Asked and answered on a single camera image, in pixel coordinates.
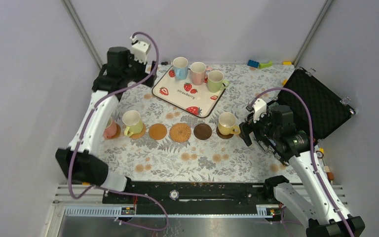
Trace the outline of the yellow mug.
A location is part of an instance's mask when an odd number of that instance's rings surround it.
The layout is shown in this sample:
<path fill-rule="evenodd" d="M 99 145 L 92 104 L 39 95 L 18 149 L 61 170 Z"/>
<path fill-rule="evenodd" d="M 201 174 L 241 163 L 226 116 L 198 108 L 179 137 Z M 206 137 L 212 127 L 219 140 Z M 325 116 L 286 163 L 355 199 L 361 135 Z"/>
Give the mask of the yellow mug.
<path fill-rule="evenodd" d="M 237 125 L 236 116 L 229 112 L 224 112 L 220 114 L 219 120 L 218 120 L 218 127 L 219 127 L 219 131 L 223 135 L 240 134 L 240 128 Z"/>

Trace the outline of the blue mug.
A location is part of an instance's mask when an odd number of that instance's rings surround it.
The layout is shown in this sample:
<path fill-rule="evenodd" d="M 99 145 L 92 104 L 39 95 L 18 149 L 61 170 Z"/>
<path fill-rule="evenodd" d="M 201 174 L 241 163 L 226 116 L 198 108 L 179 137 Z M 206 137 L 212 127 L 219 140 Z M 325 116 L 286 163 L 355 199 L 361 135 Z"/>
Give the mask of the blue mug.
<path fill-rule="evenodd" d="M 173 71 L 175 78 L 178 80 L 185 80 L 188 76 L 189 62 L 185 57 L 177 57 L 172 61 Z"/>

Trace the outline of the yellow-green mug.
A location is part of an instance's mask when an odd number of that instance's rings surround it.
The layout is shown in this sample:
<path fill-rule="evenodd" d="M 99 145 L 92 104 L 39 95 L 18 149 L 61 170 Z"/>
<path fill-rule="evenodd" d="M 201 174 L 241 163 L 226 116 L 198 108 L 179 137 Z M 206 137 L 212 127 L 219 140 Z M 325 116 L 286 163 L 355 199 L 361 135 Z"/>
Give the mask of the yellow-green mug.
<path fill-rule="evenodd" d="M 136 110 L 130 110 L 124 113 L 122 122 L 126 126 L 124 135 L 131 137 L 132 135 L 139 134 L 143 130 L 143 122 L 141 115 Z"/>

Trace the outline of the green mug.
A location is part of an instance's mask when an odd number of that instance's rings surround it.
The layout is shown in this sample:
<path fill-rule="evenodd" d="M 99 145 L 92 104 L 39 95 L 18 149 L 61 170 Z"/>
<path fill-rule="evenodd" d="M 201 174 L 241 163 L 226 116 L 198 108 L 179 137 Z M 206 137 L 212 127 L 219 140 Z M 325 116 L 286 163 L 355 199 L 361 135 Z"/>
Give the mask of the green mug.
<path fill-rule="evenodd" d="M 207 88 L 212 93 L 226 89 L 229 85 L 229 81 L 224 79 L 224 74 L 220 71 L 213 70 L 207 76 Z"/>

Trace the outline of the pink mug front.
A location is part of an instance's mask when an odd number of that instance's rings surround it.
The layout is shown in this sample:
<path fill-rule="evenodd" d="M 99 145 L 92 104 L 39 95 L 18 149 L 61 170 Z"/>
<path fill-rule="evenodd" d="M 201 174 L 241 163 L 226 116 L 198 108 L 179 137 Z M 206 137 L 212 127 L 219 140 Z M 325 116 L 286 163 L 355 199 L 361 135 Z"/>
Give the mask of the pink mug front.
<path fill-rule="evenodd" d="M 116 135 L 116 133 L 117 133 L 117 124 L 115 120 L 112 117 L 110 117 L 105 127 L 103 137 L 106 140 L 112 139 Z"/>

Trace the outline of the pink mug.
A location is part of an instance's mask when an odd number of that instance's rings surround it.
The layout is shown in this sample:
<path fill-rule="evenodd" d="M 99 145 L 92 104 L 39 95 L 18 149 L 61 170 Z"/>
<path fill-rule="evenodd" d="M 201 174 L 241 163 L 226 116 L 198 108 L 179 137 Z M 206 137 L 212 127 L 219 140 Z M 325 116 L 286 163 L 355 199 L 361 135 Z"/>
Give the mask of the pink mug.
<path fill-rule="evenodd" d="M 212 71 L 211 67 L 207 67 L 202 62 L 194 62 L 190 66 L 190 79 L 194 85 L 202 85 L 204 83 L 206 73 Z"/>
<path fill-rule="evenodd" d="M 112 117 L 110 117 L 105 127 L 103 137 L 106 140 L 112 139 L 116 135 L 116 133 L 117 133 L 117 124 L 115 120 Z"/>

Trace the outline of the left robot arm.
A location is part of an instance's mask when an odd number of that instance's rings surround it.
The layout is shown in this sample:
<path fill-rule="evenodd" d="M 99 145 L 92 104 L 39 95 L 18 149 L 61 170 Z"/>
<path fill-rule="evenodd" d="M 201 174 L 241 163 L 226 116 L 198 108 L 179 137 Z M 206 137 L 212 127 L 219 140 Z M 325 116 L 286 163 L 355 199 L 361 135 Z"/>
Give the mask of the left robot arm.
<path fill-rule="evenodd" d="M 72 182 L 87 182 L 103 190 L 114 192 L 122 203 L 133 198 L 133 190 L 127 186 L 129 179 L 109 170 L 108 165 L 97 158 L 103 133 L 111 119 L 112 112 L 121 100 L 128 84 L 142 83 L 152 87 L 156 78 L 156 64 L 146 73 L 148 43 L 143 46 L 111 47 L 104 64 L 93 82 L 91 100 L 83 121 L 69 145 L 56 151 L 55 157 L 68 180 L 69 191 Z"/>

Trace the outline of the dark wooden coaster under mug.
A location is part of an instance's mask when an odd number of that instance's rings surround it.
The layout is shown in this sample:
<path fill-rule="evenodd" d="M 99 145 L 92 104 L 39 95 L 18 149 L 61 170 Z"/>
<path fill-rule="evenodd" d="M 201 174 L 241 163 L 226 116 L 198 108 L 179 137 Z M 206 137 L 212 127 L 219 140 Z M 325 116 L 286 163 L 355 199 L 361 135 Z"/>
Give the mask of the dark wooden coaster under mug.
<path fill-rule="evenodd" d="M 222 139 L 230 139 L 232 138 L 234 135 L 233 134 L 228 134 L 228 135 L 223 135 L 220 131 L 219 131 L 219 127 L 217 126 L 216 127 L 216 133 L 217 135 L 222 138 Z"/>

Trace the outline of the woven rattan coaster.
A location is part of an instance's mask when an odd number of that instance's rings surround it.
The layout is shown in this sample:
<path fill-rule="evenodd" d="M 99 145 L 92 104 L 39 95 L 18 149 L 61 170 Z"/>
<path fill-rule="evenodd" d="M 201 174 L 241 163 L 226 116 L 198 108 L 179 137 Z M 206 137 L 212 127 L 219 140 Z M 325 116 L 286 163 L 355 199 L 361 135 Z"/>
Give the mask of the woven rattan coaster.
<path fill-rule="evenodd" d="M 183 143 L 191 137 L 191 128 L 186 123 L 177 123 L 171 127 L 169 135 L 174 142 Z"/>

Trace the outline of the strawberry print tray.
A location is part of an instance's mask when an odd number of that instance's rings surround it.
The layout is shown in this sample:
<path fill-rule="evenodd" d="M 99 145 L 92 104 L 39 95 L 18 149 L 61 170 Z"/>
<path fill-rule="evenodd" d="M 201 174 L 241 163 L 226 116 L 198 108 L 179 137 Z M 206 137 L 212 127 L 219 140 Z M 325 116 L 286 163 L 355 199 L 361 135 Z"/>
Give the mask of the strawberry print tray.
<path fill-rule="evenodd" d="M 210 116 L 225 89 L 213 93 L 208 90 L 207 83 L 194 85 L 189 78 L 178 80 L 171 71 L 172 67 L 169 67 L 152 88 L 152 94 L 198 118 Z"/>

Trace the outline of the floral tablecloth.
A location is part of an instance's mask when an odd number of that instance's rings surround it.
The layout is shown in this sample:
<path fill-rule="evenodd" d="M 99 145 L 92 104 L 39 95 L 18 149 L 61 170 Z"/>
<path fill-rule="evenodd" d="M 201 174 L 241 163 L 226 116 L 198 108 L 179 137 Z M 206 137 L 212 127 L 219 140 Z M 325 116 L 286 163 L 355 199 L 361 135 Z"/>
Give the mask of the floral tablecloth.
<path fill-rule="evenodd" d="M 264 70 L 215 65 L 214 69 L 224 73 L 230 86 L 206 118 L 197 118 L 159 100 L 143 85 L 124 93 L 113 118 L 121 122 L 126 111 L 136 110 L 146 127 L 160 123 L 171 128 L 185 123 L 194 128 L 205 123 L 216 129 L 219 115 L 224 112 L 233 113 L 238 122 L 244 121 L 247 104 L 260 92 L 279 87 L 294 71 L 292 66 L 284 65 Z M 282 165 L 271 152 L 263 151 L 257 144 L 246 146 L 238 135 L 222 139 L 213 133 L 207 140 L 191 136 L 184 143 L 176 143 L 169 136 L 154 140 L 148 133 L 138 139 L 121 135 L 101 140 L 97 157 L 108 164 L 110 171 L 134 181 L 259 183 L 276 175 L 283 175 L 292 183 L 300 181 L 292 167 Z"/>

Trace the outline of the green toy brick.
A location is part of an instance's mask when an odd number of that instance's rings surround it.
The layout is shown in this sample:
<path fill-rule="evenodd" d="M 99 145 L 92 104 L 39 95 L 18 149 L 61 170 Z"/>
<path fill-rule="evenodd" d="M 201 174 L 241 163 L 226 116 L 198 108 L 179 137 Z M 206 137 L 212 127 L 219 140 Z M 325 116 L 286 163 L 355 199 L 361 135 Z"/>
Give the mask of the green toy brick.
<path fill-rule="evenodd" d="M 264 68 L 268 68 L 268 67 L 271 67 L 273 65 L 273 62 L 272 61 L 268 61 L 266 63 L 260 63 L 259 64 L 259 68 L 260 69 L 264 69 Z"/>

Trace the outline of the loose poker chip right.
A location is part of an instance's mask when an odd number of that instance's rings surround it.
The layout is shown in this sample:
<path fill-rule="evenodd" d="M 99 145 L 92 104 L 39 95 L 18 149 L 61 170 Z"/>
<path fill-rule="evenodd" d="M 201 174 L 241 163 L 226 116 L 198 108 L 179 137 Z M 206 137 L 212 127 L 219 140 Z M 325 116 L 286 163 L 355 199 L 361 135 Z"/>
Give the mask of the loose poker chip right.
<path fill-rule="evenodd" d="M 324 150 L 323 149 L 318 149 L 315 151 L 315 153 L 319 159 L 322 159 L 324 157 Z"/>

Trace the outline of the black poker chip case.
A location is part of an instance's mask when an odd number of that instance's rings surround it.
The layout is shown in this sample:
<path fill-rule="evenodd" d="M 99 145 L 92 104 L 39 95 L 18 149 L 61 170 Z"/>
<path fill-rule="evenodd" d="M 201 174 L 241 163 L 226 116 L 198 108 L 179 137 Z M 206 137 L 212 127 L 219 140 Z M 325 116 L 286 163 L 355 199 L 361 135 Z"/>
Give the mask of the black poker chip case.
<path fill-rule="evenodd" d="M 355 115 L 351 106 L 303 68 L 293 72 L 266 110 L 276 105 L 293 111 L 297 129 L 309 136 L 309 150 Z"/>

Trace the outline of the white poker chip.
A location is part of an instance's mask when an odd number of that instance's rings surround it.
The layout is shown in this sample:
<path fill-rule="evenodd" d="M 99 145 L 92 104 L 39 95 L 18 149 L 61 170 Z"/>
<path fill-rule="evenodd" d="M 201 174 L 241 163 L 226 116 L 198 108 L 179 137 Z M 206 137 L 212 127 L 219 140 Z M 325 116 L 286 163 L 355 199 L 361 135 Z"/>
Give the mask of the white poker chip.
<path fill-rule="evenodd" d="M 169 193 L 169 197 L 172 200 L 177 200 L 179 198 L 179 192 L 177 190 L 171 190 Z"/>

